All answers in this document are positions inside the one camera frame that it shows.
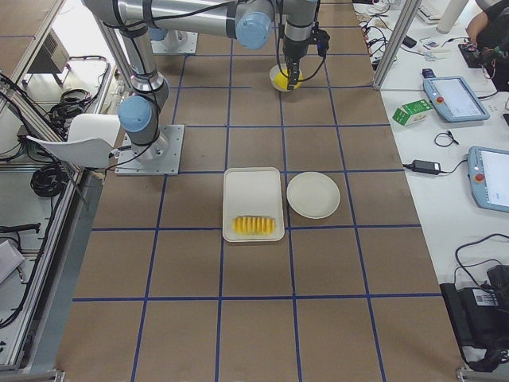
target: sticker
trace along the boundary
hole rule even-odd
[[[474,297],[476,298],[476,303],[478,306],[498,306],[499,303],[496,301],[496,297],[494,294],[485,292],[481,289],[473,290]]]

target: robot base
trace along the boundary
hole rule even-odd
[[[168,48],[163,41],[151,41],[153,54],[156,56],[179,56],[183,54],[195,54],[198,46],[198,33],[187,32],[188,37],[184,44],[173,49]]]
[[[118,176],[142,176],[142,175],[178,175],[181,163],[182,141],[184,140],[184,125],[160,126],[163,134],[169,142],[169,148],[164,155],[150,162],[132,162],[120,165],[115,169]],[[126,135],[122,142],[124,146],[130,145],[130,139]],[[127,162],[133,158],[131,150],[122,151],[118,163]]]

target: touchscreen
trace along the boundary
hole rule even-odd
[[[444,97],[444,102],[454,117],[469,117],[471,115],[482,115],[467,89],[457,78],[448,80],[435,80],[433,85],[438,93]]]
[[[509,207],[509,155],[481,151],[488,203]]]

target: person's arm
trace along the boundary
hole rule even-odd
[[[467,34],[472,43],[477,45],[477,36],[479,36],[479,33],[488,26],[489,22],[490,21],[485,12],[481,12],[470,21],[467,26]]]

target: yellow bowl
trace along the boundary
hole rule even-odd
[[[281,69],[286,74],[286,65],[281,64]],[[275,65],[269,72],[270,82],[272,83],[272,86],[276,90],[279,90],[280,92],[291,92],[291,90],[288,90],[286,87],[288,86],[288,78],[281,73],[279,70],[279,67]],[[299,69],[299,80],[302,80],[304,77],[302,75],[302,70]],[[294,89],[299,88],[302,85],[302,82],[297,82],[297,84],[293,87]]]

